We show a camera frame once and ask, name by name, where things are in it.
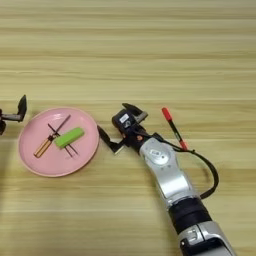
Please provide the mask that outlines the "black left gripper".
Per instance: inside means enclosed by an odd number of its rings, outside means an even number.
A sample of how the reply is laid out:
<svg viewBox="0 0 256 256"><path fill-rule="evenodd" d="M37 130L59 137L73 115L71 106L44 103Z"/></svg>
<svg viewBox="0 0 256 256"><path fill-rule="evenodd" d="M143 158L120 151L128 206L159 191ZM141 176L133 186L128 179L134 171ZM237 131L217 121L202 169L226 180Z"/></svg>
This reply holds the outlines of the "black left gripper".
<svg viewBox="0 0 256 256"><path fill-rule="evenodd" d="M5 121L17 121L22 122L27 112L27 99L23 96L18 104L18 112L16 114L3 114L0 111L0 135L3 134L6 128Z"/></svg>

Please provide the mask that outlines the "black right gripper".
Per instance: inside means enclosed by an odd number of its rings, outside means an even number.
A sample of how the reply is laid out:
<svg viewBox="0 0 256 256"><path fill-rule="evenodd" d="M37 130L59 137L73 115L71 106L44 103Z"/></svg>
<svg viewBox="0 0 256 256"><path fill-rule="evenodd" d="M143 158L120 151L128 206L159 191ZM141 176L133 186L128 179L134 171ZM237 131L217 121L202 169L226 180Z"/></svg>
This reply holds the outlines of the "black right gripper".
<svg viewBox="0 0 256 256"><path fill-rule="evenodd" d="M123 106L131 112L137 122L142 122L148 116L148 113L142 111L135 105L129 103L123 103ZM143 144L152 138L152 135L148 134L144 127L141 125L132 126L129 129L123 132L123 136L125 140L121 140L120 142L113 142L108 134L100 127L97 127L100 138L103 142L111 149L114 154L117 154L123 147L124 143L126 146L131 147L136 152L140 151L140 148Z"/></svg>

